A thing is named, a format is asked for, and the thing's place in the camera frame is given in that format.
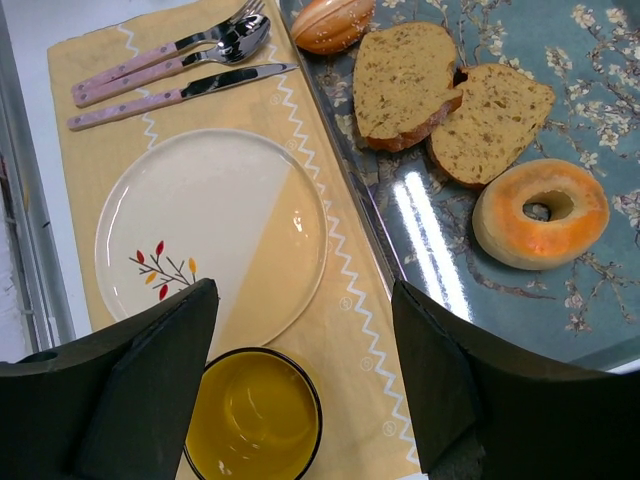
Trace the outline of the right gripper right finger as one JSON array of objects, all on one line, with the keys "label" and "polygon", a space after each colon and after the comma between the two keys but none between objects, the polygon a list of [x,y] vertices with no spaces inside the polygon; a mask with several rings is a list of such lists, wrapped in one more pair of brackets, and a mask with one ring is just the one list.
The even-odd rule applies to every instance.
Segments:
[{"label": "right gripper right finger", "polygon": [[638,477],[637,372],[535,354],[405,281],[391,302],[419,463],[431,478]]}]

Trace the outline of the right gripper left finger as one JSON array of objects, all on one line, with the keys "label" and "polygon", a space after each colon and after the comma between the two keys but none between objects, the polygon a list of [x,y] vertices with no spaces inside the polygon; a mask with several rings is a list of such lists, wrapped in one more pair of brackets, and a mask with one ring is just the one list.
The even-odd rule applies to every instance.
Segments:
[{"label": "right gripper left finger", "polygon": [[93,334],[2,363],[2,478],[174,478],[218,304],[216,283],[201,279]]}]

